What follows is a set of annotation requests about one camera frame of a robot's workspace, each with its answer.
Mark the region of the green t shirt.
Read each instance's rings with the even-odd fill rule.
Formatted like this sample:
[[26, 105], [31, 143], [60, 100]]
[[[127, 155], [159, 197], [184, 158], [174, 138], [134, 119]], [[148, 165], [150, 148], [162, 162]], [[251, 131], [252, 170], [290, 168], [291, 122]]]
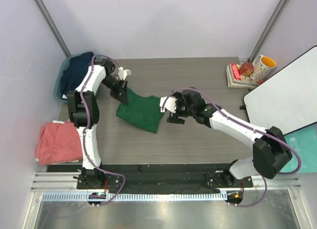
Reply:
[[127, 89], [128, 104], [120, 103], [116, 117], [141, 130], [156, 134], [164, 116], [160, 111], [160, 97], [139, 96]]

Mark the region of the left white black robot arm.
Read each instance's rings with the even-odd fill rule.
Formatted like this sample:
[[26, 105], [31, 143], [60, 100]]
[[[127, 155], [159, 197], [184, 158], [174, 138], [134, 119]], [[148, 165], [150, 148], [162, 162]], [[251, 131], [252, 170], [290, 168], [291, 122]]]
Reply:
[[100, 111], [96, 93], [104, 85], [112, 98], [128, 104], [127, 77], [131, 75], [129, 69], [121, 66], [117, 74], [113, 74], [114, 70], [115, 63], [110, 58], [93, 56], [83, 81], [66, 95], [69, 120], [77, 130], [83, 155], [80, 174], [75, 177], [78, 189], [99, 189], [106, 183], [97, 144]]

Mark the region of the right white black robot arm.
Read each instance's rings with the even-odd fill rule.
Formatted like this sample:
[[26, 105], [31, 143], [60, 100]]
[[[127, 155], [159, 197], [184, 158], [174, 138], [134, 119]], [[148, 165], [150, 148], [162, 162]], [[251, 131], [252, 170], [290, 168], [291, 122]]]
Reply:
[[234, 160], [211, 177], [220, 184], [234, 187], [242, 179], [257, 175], [273, 179], [293, 157], [279, 128], [266, 129], [243, 121], [220, 106], [205, 102], [194, 88], [162, 97], [159, 107], [161, 112], [169, 111], [169, 123], [184, 124], [185, 118], [192, 117], [197, 123], [226, 133], [251, 149], [251, 157]]

